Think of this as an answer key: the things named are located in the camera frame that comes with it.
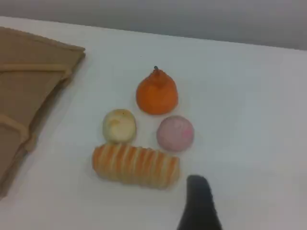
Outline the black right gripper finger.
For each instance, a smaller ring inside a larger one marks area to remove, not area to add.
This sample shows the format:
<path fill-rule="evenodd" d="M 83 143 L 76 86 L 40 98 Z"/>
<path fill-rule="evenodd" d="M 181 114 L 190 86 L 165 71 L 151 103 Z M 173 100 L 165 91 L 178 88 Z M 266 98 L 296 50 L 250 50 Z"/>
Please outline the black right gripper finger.
<path fill-rule="evenodd" d="M 187 178 L 186 204 L 177 227 L 179 230 L 222 230 L 207 179 L 200 175 Z"/>

